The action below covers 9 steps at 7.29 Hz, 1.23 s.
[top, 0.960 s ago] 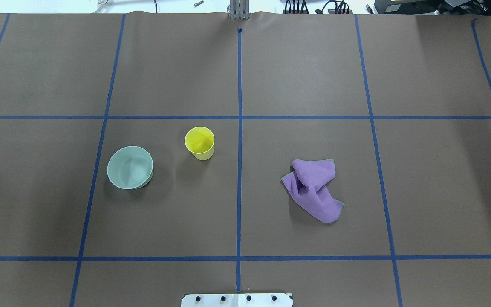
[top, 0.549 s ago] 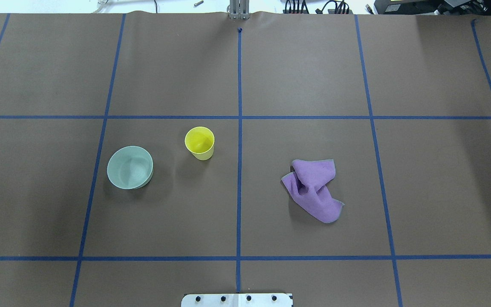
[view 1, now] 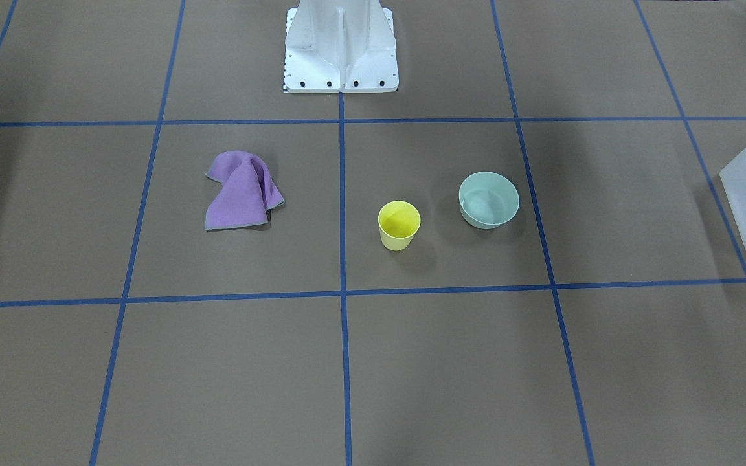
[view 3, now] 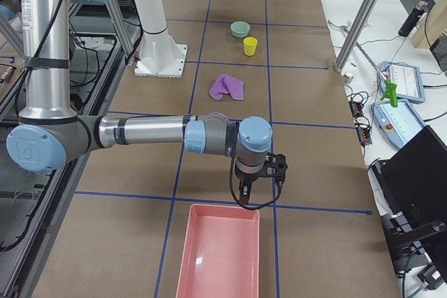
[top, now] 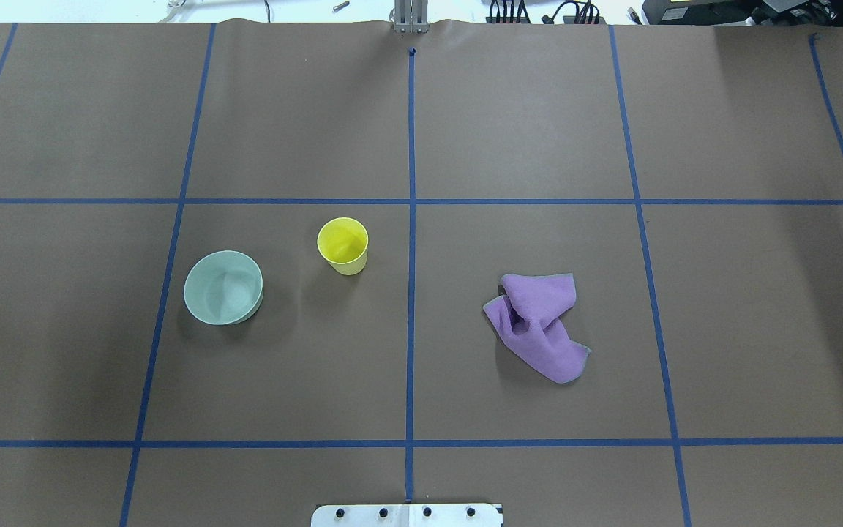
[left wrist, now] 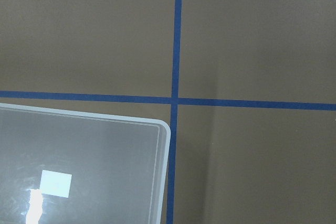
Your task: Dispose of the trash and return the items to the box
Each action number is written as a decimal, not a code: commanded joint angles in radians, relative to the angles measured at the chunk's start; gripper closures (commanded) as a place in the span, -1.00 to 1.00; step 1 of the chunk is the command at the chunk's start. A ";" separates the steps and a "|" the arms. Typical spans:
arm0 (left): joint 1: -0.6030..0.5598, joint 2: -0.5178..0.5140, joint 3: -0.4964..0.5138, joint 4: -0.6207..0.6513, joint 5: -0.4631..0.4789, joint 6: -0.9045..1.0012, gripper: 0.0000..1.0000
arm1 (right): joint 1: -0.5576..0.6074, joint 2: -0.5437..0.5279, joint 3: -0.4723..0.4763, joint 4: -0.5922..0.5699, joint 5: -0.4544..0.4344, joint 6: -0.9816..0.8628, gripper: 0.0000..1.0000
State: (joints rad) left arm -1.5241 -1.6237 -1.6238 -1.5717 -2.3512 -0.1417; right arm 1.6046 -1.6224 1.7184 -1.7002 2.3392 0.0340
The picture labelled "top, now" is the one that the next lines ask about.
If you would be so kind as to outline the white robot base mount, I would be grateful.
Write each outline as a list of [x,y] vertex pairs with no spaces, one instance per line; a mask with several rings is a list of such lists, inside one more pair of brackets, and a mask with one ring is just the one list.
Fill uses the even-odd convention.
[[311,526],[503,526],[500,504],[328,504]]

